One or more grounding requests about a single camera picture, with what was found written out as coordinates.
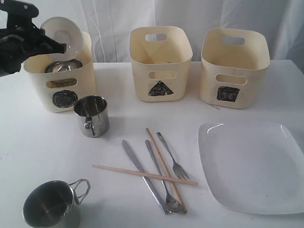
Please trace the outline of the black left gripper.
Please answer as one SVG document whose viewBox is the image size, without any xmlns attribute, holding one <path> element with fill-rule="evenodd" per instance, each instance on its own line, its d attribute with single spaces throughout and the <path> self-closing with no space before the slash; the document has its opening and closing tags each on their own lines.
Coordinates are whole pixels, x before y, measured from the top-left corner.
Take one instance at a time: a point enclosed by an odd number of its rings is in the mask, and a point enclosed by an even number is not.
<svg viewBox="0 0 304 228">
<path fill-rule="evenodd" d="M 66 52 L 66 44 L 48 37 L 44 29 L 32 26 L 38 40 L 26 40 L 22 36 L 9 34 L 6 28 L 0 30 L 0 76 L 19 72 L 21 64 L 30 57 Z"/>
</svg>

